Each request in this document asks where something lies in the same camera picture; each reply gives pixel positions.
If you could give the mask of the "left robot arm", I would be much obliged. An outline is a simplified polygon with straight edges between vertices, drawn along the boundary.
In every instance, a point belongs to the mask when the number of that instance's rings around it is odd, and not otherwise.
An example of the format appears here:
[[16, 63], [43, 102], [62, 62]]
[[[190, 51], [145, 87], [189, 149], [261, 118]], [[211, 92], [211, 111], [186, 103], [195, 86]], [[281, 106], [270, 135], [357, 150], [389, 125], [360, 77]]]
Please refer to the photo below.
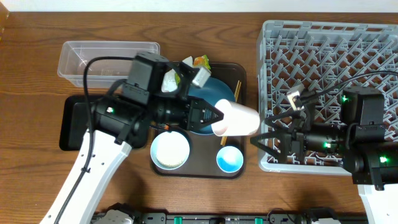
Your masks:
[[206, 67], [145, 51], [131, 63], [129, 76], [116, 80], [102, 98], [84, 97], [88, 128], [44, 223], [89, 223], [112, 176], [133, 149], [145, 146], [150, 128], [199, 131], [223, 119], [220, 110], [188, 94], [209, 79]]

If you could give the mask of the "light blue rice bowl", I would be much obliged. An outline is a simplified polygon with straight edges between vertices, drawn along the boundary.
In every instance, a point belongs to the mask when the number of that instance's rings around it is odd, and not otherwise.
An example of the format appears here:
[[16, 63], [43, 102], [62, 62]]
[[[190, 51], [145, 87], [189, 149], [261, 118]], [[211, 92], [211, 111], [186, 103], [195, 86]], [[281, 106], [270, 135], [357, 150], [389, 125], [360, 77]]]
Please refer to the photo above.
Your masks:
[[178, 169], [187, 161], [189, 155], [188, 139], [176, 131], [160, 133], [150, 147], [152, 162], [163, 170]]

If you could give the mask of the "blue cup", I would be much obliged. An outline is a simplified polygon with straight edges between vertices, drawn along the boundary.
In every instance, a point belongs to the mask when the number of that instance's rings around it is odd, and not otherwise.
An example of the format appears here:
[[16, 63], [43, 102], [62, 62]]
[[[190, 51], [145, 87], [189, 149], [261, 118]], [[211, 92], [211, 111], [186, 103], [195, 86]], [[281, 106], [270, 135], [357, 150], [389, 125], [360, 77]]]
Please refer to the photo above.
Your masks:
[[243, 153], [234, 146], [222, 147], [216, 155], [218, 167], [225, 173], [239, 171], [244, 164]]

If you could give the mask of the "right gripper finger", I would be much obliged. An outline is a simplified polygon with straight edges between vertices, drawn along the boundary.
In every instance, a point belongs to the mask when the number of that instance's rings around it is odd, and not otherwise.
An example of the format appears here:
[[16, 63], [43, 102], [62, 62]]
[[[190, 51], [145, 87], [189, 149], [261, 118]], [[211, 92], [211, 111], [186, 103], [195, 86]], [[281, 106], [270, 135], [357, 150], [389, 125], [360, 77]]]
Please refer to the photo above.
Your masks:
[[[285, 139], [287, 137], [287, 132], [283, 130], [273, 131], [269, 133], [259, 134], [257, 136], [253, 136], [250, 138], [250, 143], [253, 146], [263, 150], [264, 152], [268, 153], [268, 155], [274, 157], [278, 160], [279, 164], [286, 164], [287, 163], [287, 149], [285, 145]], [[269, 147], [266, 144], [263, 144], [263, 140], [267, 139], [277, 139], [280, 141], [278, 145], [278, 149], [280, 152], [274, 150], [273, 148]]]
[[[286, 111], [281, 114], [268, 117], [264, 120], [264, 122], [268, 126], [274, 128], [274, 129], [289, 129], [289, 128], [302, 129], [307, 126], [307, 120], [303, 119], [300, 114], [301, 114], [301, 111]], [[293, 118], [292, 124], [289, 127], [278, 126], [278, 125], [274, 124], [275, 120], [279, 120], [279, 119], [287, 118], [287, 117]]]

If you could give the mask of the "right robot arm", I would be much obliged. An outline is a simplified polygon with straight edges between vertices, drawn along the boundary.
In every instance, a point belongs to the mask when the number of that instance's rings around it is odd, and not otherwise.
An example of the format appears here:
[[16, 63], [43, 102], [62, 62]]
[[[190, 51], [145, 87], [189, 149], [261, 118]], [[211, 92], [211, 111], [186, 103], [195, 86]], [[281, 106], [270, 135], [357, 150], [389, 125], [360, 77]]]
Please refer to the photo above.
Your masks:
[[357, 185], [369, 223], [397, 223], [397, 143], [386, 141], [384, 95], [371, 87], [344, 88], [341, 127], [315, 122], [320, 95], [293, 88], [292, 111], [266, 118], [273, 130], [250, 139], [280, 163], [290, 154], [303, 160], [307, 151], [342, 156], [342, 168]]

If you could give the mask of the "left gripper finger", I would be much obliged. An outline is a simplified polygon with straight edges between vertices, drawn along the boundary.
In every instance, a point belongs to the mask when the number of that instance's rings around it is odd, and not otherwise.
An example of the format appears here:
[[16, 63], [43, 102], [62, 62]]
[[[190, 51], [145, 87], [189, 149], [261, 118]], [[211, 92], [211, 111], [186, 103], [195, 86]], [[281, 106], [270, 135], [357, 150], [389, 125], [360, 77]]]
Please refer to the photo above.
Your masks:
[[223, 113], [221, 113], [221, 114], [215, 114], [215, 113], [212, 113], [212, 114], [204, 114], [204, 115], [200, 118], [199, 124], [200, 124], [201, 126], [209, 126], [209, 125], [211, 125], [211, 124], [213, 124], [213, 123], [216, 123], [216, 122], [221, 121], [223, 118], [224, 118], [224, 114], [223, 114]]
[[221, 112], [219, 109], [217, 109], [215, 106], [209, 104], [207, 101], [203, 102], [203, 108], [202, 108], [202, 113], [203, 114], [221, 114], [223, 112]]

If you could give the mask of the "pink cup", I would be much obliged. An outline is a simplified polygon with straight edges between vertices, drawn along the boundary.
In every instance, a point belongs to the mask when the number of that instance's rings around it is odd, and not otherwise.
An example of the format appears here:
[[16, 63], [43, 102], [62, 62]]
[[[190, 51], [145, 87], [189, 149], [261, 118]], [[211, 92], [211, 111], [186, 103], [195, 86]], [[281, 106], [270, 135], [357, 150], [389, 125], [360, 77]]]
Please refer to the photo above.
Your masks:
[[259, 113], [247, 106], [219, 100], [215, 107], [224, 114], [224, 118], [211, 125], [217, 136], [250, 136], [257, 132], [261, 119]]

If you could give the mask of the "dark blue plate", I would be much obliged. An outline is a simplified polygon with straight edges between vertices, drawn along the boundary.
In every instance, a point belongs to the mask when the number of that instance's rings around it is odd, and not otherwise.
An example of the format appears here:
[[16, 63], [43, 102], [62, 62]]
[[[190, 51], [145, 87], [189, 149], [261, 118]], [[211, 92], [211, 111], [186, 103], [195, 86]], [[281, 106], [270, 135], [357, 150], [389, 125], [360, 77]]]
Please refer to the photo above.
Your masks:
[[209, 78], [202, 88], [190, 87], [188, 95], [203, 98], [212, 106], [221, 99], [235, 101], [234, 93], [230, 87], [216, 78]]

